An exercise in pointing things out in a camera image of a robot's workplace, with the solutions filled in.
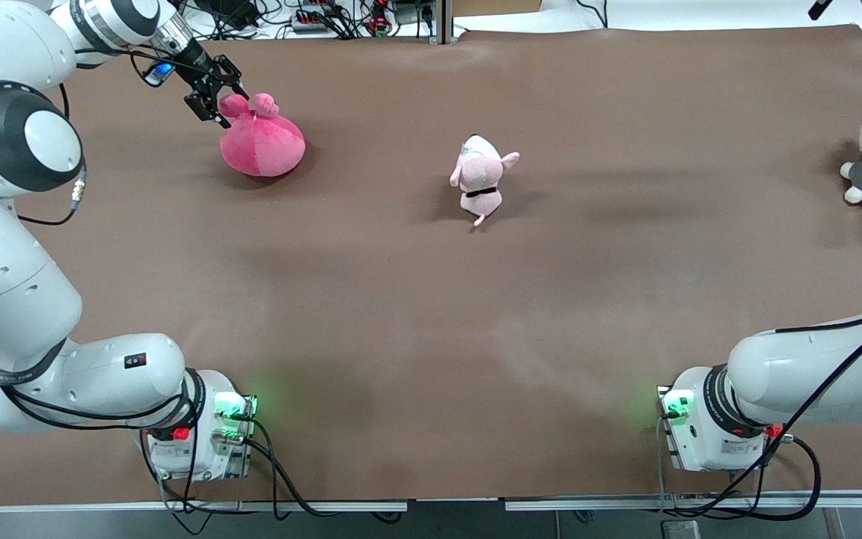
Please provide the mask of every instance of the plush toy foot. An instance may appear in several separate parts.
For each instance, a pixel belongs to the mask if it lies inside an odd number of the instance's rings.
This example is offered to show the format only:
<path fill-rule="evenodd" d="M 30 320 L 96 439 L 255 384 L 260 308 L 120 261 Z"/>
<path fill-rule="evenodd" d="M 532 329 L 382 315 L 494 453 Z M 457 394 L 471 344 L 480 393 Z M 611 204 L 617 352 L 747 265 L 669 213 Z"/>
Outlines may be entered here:
<path fill-rule="evenodd" d="M 848 201 L 850 204 L 857 204 L 862 201 L 862 191 L 860 191 L 856 187 L 851 187 L 844 193 L 844 201 Z"/>

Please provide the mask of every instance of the metal post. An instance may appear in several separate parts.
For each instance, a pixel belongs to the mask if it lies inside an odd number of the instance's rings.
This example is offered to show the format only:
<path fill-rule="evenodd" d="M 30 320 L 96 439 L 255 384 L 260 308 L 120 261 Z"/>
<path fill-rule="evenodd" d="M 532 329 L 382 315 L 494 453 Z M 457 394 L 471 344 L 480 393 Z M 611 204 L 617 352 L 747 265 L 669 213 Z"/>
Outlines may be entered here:
<path fill-rule="evenodd" d="M 451 0 L 437 0 L 434 7 L 435 31 L 431 37 L 432 45 L 448 45 L 454 42 L 454 11 Z"/>

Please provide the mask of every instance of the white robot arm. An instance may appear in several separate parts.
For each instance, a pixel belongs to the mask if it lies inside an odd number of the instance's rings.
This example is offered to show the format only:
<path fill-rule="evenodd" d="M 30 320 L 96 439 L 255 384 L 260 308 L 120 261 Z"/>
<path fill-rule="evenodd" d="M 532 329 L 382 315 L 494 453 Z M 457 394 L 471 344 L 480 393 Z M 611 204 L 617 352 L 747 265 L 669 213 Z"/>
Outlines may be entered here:
<path fill-rule="evenodd" d="M 841 365 L 842 374 L 832 379 Z M 811 423 L 862 423 L 862 315 L 752 335 L 725 365 L 684 371 L 663 392 L 674 464 L 685 470 L 739 470 L 762 453 L 763 430 L 801 414 Z"/>
<path fill-rule="evenodd" d="M 114 421 L 147 433 L 160 477 L 191 472 L 198 481 L 245 473 L 242 441 L 251 434 L 256 401 L 238 395 L 219 372 L 186 369 L 167 335 L 71 341 L 82 298 L 13 205 L 18 195 L 82 181 L 78 133 L 41 93 L 76 65 L 97 67 L 152 43 L 192 86 L 186 101 L 199 106 L 199 117 L 224 120 L 213 101 L 225 86 L 240 91 L 236 71 L 229 75 L 226 62 L 210 58 L 187 30 L 164 0 L 73 0 L 51 17 L 30 4 L 0 1 L 0 429 L 89 429 L 81 423 Z"/>

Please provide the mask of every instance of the cardboard box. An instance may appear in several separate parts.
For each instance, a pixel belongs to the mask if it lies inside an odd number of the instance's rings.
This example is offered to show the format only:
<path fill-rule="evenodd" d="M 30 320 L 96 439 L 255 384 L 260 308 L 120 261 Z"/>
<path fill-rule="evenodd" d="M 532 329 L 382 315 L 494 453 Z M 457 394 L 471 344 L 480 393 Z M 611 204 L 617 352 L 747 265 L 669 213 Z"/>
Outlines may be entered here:
<path fill-rule="evenodd" d="M 531 13 L 541 7 L 541 0 L 453 0 L 455 17 Z"/>

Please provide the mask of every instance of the gray floor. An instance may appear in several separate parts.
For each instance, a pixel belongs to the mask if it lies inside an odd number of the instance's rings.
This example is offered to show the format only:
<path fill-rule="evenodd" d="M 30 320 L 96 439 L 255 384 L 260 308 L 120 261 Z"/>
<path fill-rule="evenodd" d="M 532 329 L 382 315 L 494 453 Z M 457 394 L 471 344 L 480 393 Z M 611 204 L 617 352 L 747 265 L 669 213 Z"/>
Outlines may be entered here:
<path fill-rule="evenodd" d="M 570 512 L 561 512 L 558 516 L 562 539 L 659 539 L 660 522 L 666 520 L 642 511 L 599 511 L 588 524 L 581 524 Z M 186 518 L 189 528 L 198 528 L 201 516 Z M 844 533 L 836 537 L 829 536 L 825 515 L 820 509 L 808 518 L 792 523 L 701 520 L 700 531 L 705 539 L 762 536 L 767 539 L 862 539 L 862 509 L 841 509 L 840 519 Z M 295 514 L 282 523 L 275 522 L 269 514 L 215 516 L 201 537 L 555 539 L 557 530 L 554 524 L 553 512 L 509 513 L 499 502 L 412 502 L 409 511 L 396 525 L 381 524 L 368 514 L 339 515 L 321 520 Z M 181 539 L 188 535 L 164 511 L 0 514 L 0 539 L 82 537 Z"/>

